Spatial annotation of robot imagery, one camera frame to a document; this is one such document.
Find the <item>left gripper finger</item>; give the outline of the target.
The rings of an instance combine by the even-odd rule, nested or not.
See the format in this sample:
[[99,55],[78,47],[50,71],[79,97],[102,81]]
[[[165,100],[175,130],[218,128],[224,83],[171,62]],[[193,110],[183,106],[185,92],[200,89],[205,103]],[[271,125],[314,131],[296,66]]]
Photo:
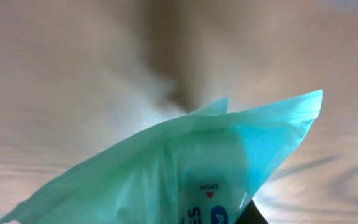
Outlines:
[[235,224],[269,224],[251,200],[236,220]]

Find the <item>teal white snack packet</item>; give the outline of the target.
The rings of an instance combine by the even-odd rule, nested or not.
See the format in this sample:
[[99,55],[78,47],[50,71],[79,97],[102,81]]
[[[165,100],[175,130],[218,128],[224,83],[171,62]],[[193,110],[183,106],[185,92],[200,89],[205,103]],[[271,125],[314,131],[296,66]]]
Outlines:
[[77,164],[0,223],[234,223],[322,101],[316,90],[235,113],[215,101]]

